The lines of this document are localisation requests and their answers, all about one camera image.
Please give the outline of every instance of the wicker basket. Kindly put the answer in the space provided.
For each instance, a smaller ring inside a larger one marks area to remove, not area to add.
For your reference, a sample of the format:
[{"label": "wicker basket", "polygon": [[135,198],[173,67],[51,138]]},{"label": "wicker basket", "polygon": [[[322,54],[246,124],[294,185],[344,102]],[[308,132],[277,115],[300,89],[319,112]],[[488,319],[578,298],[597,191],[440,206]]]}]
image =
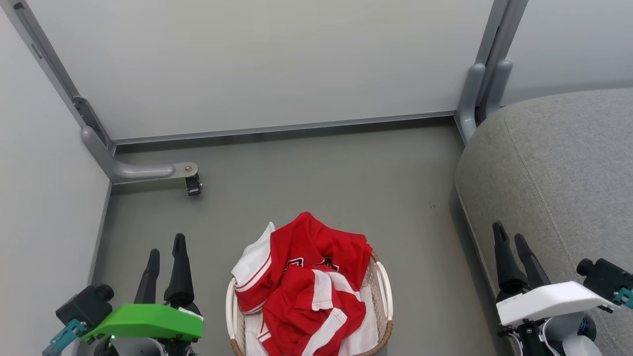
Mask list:
[{"label": "wicker basket", "polygon": [[[393,327],[393,300],[391,297],[391,285],[385,267],[382,266],[378,256],[372,252],[372,258],[367,267],[365,282],[372,290],[373,309],[376,314],[376,328],[378,329],[378,344],[371,350],[359,353],[355,356],[371,356],[378,353],[389,341]],[[227,290],[227,330],[231,339],[231,346],[237,356],[248,356],[246,350],[246,328],[244,314],[237,306],[235,295],[235,279],[231,280]]]}]

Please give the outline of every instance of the gray metal bar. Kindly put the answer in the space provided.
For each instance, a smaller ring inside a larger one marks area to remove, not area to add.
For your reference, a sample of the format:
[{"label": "gray metal bar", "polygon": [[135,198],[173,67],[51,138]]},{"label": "gray metal bar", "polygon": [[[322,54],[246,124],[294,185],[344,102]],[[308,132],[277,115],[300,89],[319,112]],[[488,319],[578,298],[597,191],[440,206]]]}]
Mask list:
[{"label": "gray metal bar", "polygon": [[33,11],[29,8],[26,1],[21,1],[13,6],[15,9],[20,22],[27,30],[28,35],[31,36],[33,40],[34,46],[36,46],[36,51],[41,54],[41,56],[46,60],[46,62],[51,67],[51,70],[55,74],[55,77],[61,83],[61,86],[64,88],[64,91],[68,95],[69,98],[73,98],[76,95],[79,95],[75,84],[70,79],[66,68],[61,64],[60,58],[55,53],[53,49],[53,45],[48,41],[48,37],[42,30],[42,27],[37,22]]},{"label": "gray metal bar", "polygon": [[88,150],[103,172],[113,184],[156,181],[160,179],[187,178],[197,174],[197,164],[193,162],[162,164],[162,165],[130,165],[116,160],[94,130],[85,126],[82,129],[82,139]]},{"label": "gray metal bar", "polygon": [[509,0],[494,0],[492,8],[490,10],[490,16],[488,16],[488,22],[486,23],[486,29],[484,30],[484,36],[481,39],[479,45],[479,52],[477,53],[477,59],[475,63],[486,64],[494,38],[497,36],[497,29],[503,19],[503,14],[506,11]]},{"label": "gray metal bar", "polygon": [[523,17],[527,2],[528,0],[509,0],[508,2],[503,18],[501,19],[501,23],[499,24],[497,36],[494,38],[490,55],[488,56],[488,60],[486,62],[490,70],[488,70],[484,75],[482,90],[479,91],[479,95],[477,96],[477,103],[479,105],[481,105],[482,100],[484,100],[484,96],[486,96],[486,89],[489,87],[493,73],[496,70],[496,64],[505,60],[506,55],[508,54],[510,44],[512,44],[512,40],[517,32],[517,28],[521,22],[521,17]]},{"label": "gray metal bar", "polygon": [[475,104],[485,72],[486,66],[481,63],[474,64],[470,67],[468,75],[466,76],[464,89],[461,92],[460,102],[457,106],[455,123],[465,143],[470,140],[470,137],[475,133],[475,130],[477,130],[477,124],[475,123]]},{"label": "gray metal bar", "polygon": [[339,126],[350,126],[350,125],[376,124],[380,122],[418,120],[421,118],[451,117],[454,115],[455,115],[454,110],[436,111],[432,113],[421,113],[421,114],[412,114],[412,115],[397,115],[397,116],[388,116],[388,117],[373,117],[373,118],[359,118],[359,119],[352,119],[352,120],[316,122],[314,124],[281,125],[281,126],[257,127],[254,129],[194,132],[191,134],[137,137],[137,138],[131,138],[131,139],[115,139],[114,143],[117,146],[120,146],[124,144],[156,143],[156,142],[163,142],[163,141],[179,141],[179,140],[187,140],[187,139],[205,139],[205,138],[220,137],[220,136],[265,134],[268,132],[321,129],[324,127],[339,127]]},{"label": "gray metal bar", "polygon": [[53,45],[50,41],[48,41],[44,30],[39,25],[39,22],[37,22],[37,19],[35,18],[33,11],[29,8],[27,2],[21,1],[16,3],[13,6],[13,9],[24,26],[24,29],[27,31],[29,37],[33,41],[33,43],[31,43],[31,47],[39,59],[43,59],[46,64],[48,64],[48,67],[51,69],[55,78],[57,78],[57,81],[60,83],[62,89],[71,99],[77,111],[79,111],[83,124],[92,127],[103,144],[105,144],[109,150],[112,150],[114,148],[112,140],[108,137],[108,134],[90,107],[88,101],[79,95],[77,87],[75,87],[70,75],[66,71],[66,68],[62,64],[60,58],[57,56],[57,53],[55,53]]},{"label": "gray metal bar", "polygon": [[512,62],[510,60],[500,61],[494,68],[490,85],[486,88],[487,96],[479,106],[478,114],[481,118],[490,117],[501,108],[501,98],[503,98],[503,91],[506,89],[511,71]]}]

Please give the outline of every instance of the basket handle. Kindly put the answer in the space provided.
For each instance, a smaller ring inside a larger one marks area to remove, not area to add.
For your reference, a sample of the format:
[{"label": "basket handle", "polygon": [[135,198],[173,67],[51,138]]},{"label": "basket handle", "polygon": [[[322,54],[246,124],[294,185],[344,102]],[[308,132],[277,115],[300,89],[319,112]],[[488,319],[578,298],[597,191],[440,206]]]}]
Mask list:
[{"label": "basket handle", "polygon": [[235,327],[233,325],[233,291],[235,290],[235,278],[231,279],[229,288],[227,289],[227,331],[229,332],[229,338],[235,339]]},{"label": "basket handle", "polygon": [[393,296],[391,295],[391,283],[389,282],[389,276],[387,275],[387,270],[383,267],[380,261],[376,261],[376,265],[378,266],[378,270],[380,271],[380,282],[383,285],[382,290],[385,291],[385,297],[387,302],[387,320],[392,321],[394,318],[394,302]]}]

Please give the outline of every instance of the robotic arm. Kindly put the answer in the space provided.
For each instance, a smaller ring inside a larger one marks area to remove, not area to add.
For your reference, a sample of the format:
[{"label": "robotic arm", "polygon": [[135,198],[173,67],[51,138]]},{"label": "robotic arm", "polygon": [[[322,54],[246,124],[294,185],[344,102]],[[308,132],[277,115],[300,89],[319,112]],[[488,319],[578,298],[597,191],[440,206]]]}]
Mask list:
[{"label": "robotic arm", "polygon": [[191,268],[185,236],[177,234],[172,255],[172,277],[165,304],[156,304],[160,252],[153,249],[141,277],[134,304],[113,310],[114,291],[106,284],[88,286],[57,311],[64,329],[51,340],[42,356],[59,356],[79,338],[99,340],[94,356],[191,356],[191,343],[203,335],[203,317],[194,304]]},{"label": "robotic arm", "polygon": [[596,330],[586,310],[608,313],[633,308],[633,276],[600,258],[584,259],[577,272],[583,285],[570,281],[552,284],[521,234],[515,245],[526,275],[510,250],[510,239],[500,222],[492,225],[500,292],[497,311],[500,336],[515,338],[524,356],[601,356],[593,343]]}]

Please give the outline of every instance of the red and white jersey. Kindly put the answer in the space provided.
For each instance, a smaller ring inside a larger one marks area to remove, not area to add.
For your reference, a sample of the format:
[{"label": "red and white jersey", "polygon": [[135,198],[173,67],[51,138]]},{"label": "red and white jersey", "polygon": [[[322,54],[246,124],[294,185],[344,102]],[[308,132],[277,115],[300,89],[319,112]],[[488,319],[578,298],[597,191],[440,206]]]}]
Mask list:
[{"label": "red and white jersey", "polygon": [[365,347],[358,337],[342,342],[366,316],[359,292],[371,254],[363,235],[330,229],[307,212],[276,231],[270,223],[232,271],[241,310],[263,310],[256,339],[266,353],[333,356]]},{"label": "red and white jersey", "polygon": [[[365,318],[355,332],[343,339],[338,356],[359,355],[373,349],[378,344],[379,337],[378,329],[376,328],[376,316],[373,310],[372,291],[368,283],[363,283],[360,289],[360,298],[365,303]],[[266,343],[269,348],[272,346],[276,347],[276,345],[271,339],[272,335],[268,326],[264,323],[263,313],[245,315],[244,321],[248,355],[269,356],[263,343]]]},{"label": "red and white jersey", "polygon": [[331,229],[308,212],[276,231],[269,223],[233,268],[238,304],[246,314],[261,310],[290,265],[326,265],[359,291],[371,254],[364,235]]},{"label": "red and white jersey", "polygon": [[288,267],[263,307],[258,339],[269,356],[337,355],[365,318],[365,303],[330,267]]}]

